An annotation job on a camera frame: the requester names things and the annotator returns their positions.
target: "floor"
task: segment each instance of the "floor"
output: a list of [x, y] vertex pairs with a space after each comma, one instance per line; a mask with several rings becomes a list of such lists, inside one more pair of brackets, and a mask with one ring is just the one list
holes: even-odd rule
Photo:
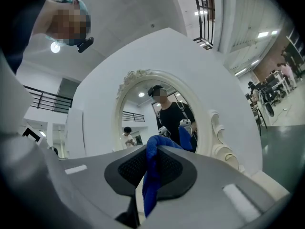
[[262, 126], [263, 171], [293, 192], [305, 164], [305, 80], [273, 108]]

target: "white strip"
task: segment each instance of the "white strip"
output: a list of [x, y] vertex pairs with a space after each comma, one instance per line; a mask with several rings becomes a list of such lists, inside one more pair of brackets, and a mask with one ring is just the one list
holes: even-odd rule
[[261, 213], [245, 197], [235, 184], [229, 184], [223, 188], [224, 193], [233, 203], [237, 212], [249, 223], [261, 216]]
[[87, 169], [87, 166], [82, 165], [82, 166], [77, 166], [77, 167], [74, 167], [74, 168], [66, 169], [65, 172], [67, 173], [67, 175], [69, 175], [69, 174], [80, 172], [80, 171], [86, 170], [86, 169]]

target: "neck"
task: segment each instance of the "neck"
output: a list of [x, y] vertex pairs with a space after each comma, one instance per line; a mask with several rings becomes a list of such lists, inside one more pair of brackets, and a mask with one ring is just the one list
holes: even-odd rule
[[161, 104], [162, 109], [168, 109], [171, 106], [172, 102], [167, 99], [167, 101]]
[[46, 34], [48, 28], [51, 25], [54, 15], [57, 15], [57, 11], [64, 4], [54, 2], [52, 0], [46, 0], [33, 27], [33, 35]]

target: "railing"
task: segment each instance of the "railing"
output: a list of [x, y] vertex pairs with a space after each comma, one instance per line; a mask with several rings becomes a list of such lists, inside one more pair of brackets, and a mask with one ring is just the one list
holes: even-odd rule
[[122, 120], [124, 120], [124, 121], [145, 122], [144, 115], [130, 113], [130, 112], [127, 112], [127, 111], [123, 111]]
[[34, 101], [31, 104], [32, 107], [65, 114], [67, 114], [69, 108], [72, 107], [72, 98], [51, 94], [29, 86], [24, 87], [29, 90], [29, 93], [34, 98]]
[[193, 39], [206, 50], [213, 47], [215, 2], [214, 0], [195, 0], [197, 5], [200, 36]]

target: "green floor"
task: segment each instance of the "green floor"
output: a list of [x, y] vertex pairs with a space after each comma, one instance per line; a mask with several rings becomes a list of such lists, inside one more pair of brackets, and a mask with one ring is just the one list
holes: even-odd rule
[[262, 127], [263, 171], [293, 192], [305, 164], [305, 125]]

